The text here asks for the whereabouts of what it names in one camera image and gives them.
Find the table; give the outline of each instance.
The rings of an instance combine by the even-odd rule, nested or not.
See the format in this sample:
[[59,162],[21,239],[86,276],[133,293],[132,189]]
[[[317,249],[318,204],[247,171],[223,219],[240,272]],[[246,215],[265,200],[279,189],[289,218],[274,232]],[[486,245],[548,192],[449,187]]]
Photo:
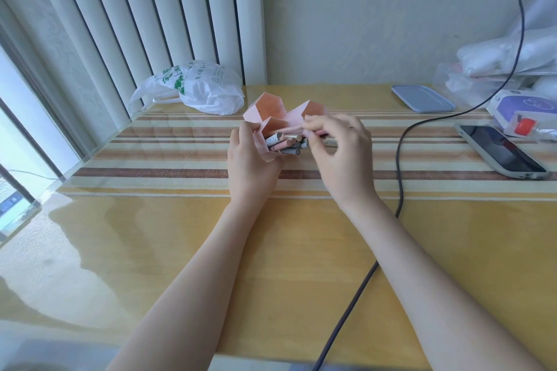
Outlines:
[[[307,99],[357,114],[374,138],[379,194],[398,198],[394,150],[420,120],[390,86],[249,86],[287,109]],[[180,105],[138,117],[52,193],[0,248],[0,331],[122,343],[203,243],[228,203],[226,148],[240,114]],[[459,123],[487,123],[477,112]],[[552,144],[521,146],[557,167]],[[557,181],[490,171],[451,121],[414,130],[402,150],[401,220],[433,258],[557,370]],[[248,238],[218,352],[313,361],[375,258],[338,209],[309,152],[289,157]],[[329,361],[428,369],[379,270]]]

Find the wall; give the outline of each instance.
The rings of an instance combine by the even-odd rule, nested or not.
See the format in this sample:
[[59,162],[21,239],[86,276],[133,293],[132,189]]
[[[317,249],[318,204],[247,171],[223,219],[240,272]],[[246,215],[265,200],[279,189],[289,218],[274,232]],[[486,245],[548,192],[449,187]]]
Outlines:
[[431,82],[456,50],[501,37],[517,0],[263,0],[270,84]]
[[97,143],[116,129],[50,0],[6,0]]

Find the hand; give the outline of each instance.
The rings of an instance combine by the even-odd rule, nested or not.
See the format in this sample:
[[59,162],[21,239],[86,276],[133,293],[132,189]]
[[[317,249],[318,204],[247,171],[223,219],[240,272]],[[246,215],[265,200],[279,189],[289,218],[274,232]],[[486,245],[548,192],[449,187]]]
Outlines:
[[231,199],[261,208],[275,189],[283,156],[263,160],[254,142],[257,128],[257,123],[242,122],[239,129],[232,130],[227,166]]
[[308,133],[311,153],[325,187],[343,211],[378,199],[373,186],[372,137],[362,122],[346,114],[308,115],[303,127],[310,131],[324,129],[337,139],[339,147],[331,155],[321,138]]

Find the red cap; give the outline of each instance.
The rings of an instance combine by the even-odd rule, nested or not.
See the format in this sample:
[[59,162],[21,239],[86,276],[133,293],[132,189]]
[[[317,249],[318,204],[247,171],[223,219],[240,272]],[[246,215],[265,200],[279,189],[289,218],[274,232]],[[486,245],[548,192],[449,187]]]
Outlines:
[[524,118],[522,121],[519,121],[516,124],[515,134],[525,137],[532,131],[532,128],[535,126],[535,124],[536,121],[534,121],[533,119]]

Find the cloud logo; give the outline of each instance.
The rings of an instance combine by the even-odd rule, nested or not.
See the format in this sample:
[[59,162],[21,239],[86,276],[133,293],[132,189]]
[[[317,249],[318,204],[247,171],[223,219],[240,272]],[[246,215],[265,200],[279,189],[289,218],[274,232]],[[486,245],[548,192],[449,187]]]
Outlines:
[[544,100],[542,98],[531,97],[529,99],[524,100],[523,103],[527,104],[528,106],[533,106],[533,107],[536,107],[536,108],[542,109],[542,110],[553,110],[554,109],[552,103],[550,103],[549,101]]

